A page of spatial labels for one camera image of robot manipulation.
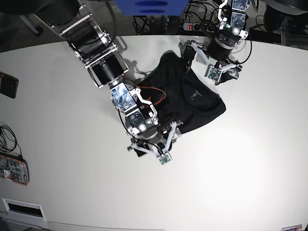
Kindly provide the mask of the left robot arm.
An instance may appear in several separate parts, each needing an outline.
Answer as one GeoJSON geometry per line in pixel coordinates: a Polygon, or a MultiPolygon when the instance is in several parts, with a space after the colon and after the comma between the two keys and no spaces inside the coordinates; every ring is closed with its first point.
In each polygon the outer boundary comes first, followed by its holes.
{"type": "Polygon", "coordinates": [[[205,77],[216,85],[238,79],[242,64],[231,58],[231,52],[247,39],[246,10],[250,0],[219,0],[218,15],[215,21],[203,18],[198,23],[183,23],[187,32],[199,31],[210,39],[208,43],[188,40],[181,50],[184,71],[191,70],[192,62],[199,55],[207,69],[205,77]]]}

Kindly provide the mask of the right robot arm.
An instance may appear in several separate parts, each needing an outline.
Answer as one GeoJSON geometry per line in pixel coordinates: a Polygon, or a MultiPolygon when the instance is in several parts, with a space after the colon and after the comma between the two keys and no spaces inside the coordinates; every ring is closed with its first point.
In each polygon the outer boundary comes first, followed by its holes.
{"type": "Polygon", "coordinates": [[[100,27],[87,6],[78,0],[53,0],[34,15],[67,41],[96,87],[109,87],[111,101],[131,137],[128,150],[138,156],[153,154],[162,164],[170,161],[172,135],[164,138],[160,129],[158,102],[151,96],[143,97],[143,87],[123,79],[129,68],[114,43],[115,37],[100,27]]]}

